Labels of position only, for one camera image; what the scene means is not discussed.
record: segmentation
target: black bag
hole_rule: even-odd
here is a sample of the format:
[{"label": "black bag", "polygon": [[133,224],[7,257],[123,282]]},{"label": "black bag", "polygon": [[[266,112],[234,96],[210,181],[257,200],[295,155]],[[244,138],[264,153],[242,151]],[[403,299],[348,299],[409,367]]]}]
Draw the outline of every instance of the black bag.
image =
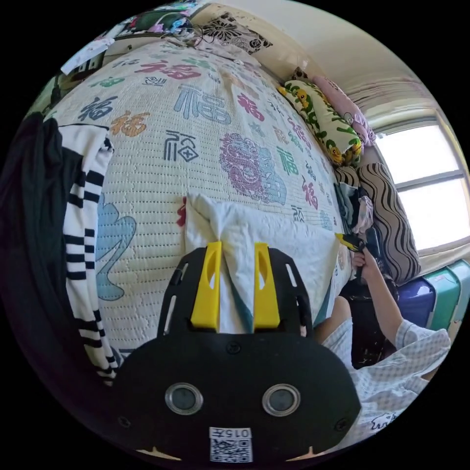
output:
[{"label": "black bag", "polygon": [[[391,279],[385,282],[398,302],[397,286]],[[374,304],[367,285],[359,284],[356,280],[349,281],[340,295],[350,305],[352,316],[352,366],[360,369],[376,364],[395,349],[380,330]]]}]

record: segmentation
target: bed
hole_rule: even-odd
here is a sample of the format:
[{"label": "bed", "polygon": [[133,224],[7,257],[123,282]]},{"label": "bed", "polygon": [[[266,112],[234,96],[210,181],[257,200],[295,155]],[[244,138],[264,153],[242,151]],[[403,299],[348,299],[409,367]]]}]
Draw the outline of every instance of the bed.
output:
[{"label": "bed", "polygon": [[[98,204],[95,269],[118,364],[156,336],[185,254],[189,191],[343,232],[328,158],[279,83],[245,59],[158,39],[106,64],[47,116],[110,129],[115,153]],[[341,247],[329,299],[351,271]]]}]

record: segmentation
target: headboard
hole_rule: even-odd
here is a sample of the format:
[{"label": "headboard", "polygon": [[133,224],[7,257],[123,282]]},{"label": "headboard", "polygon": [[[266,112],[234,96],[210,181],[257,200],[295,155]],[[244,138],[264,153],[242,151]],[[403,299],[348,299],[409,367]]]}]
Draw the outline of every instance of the headboard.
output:
[{"label": "headboard", "polygon": [[288,80],[296,67],[302,68],[308,76],[324,75],[318,64],[290,36],[246,11],[219,3],[208,3],[193,14],[191,23],[202,26],[226,11],[240,24],[272,42],[271,47],[256,52],[253,57],[279,78]]}]

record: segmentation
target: screw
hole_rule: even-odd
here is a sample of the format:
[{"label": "screw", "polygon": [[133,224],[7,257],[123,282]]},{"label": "screw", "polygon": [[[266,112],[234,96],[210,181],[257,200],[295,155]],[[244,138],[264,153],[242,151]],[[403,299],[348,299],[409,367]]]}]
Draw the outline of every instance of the screw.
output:
[{"label": "screw", "polygon": [[131,422],[124,416],[119,416],[119,418],[117,419],[117,422],[122,426],[122,427],[125,427],[125,428],[129,428],[131,427]]},{"label": "screw", "polygon": [[235,341],[231,341],[228,345],[227,345],[227,352],[229,354],[238,354],[241,350],[241,346],[235,342]]},{"label": "screw", "polygon": [[346,420],[346,418],[342,418],[334,425],[334,429],[335,431],[341,432],[344,430],[347,424],[348,420]]}]

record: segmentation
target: window frame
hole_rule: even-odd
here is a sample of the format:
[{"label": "window frame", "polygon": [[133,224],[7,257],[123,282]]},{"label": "window frame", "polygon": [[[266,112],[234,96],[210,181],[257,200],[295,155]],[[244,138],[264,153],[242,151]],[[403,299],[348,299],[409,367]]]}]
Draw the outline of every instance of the window frame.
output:
[{"label": "window frame", "polygon": [[[464,197],[465,203],[467,205],[467,213],[470,220],[470,176],[469,171],[465,166],[465,159],[461,158],[461,150],[457,148],[456,141],[454,142],[451,138],[451,130],[447,129],[443,126],[443,119],[439,115],[439,113],[435,113],[433,116],[425,116],[425,117],[418,117],[415,119],[408,119],[408,120],[400,120],[394,123],[389,123],[387,125],[378,126],[374,129],[375,134],[377,137],[380,134],[394,134],[396,132],[402,132],[409,129],[415,129],[418,127],[425,127],[425,126],[439,126],[442,134],[444,135],[447,143],[449,144],[450,148],[452,149],[452,153],[454,154],[454,158],[457,162],[458,170],[455,171],[447,171],[445,173],[440,173],[437,175],[432,176],[425,176],[422,178],[417,178],[415,180],[406,181],[403,183],[395,184],[397,192],[400,193],[402,191],[406,191],[409,189],[417,189],[423,188],[425,186],[431,186],[436,183],[443,183],[445,181],[452,181],[452,180],[463,180],[463,190],[464,190]],[[385,160],[384,156],[382,155],[379,147],[377,144],[374,145],[375,150],[377,152],[378,158],[380,163],[382,163],[388,170],[390,176],[392,173],[390,172],[390,168],[388,167],[387,161]],[[418,255],[420,257],[433,255],[439,252],[449,251],[455,248],[459,248],[467,243],[470,243],[470,235],[459,240],[455,240],[450,243],[446,243],[444,245],[435,246],[432,248],[425,248],[423,250],[418,250]]]}]

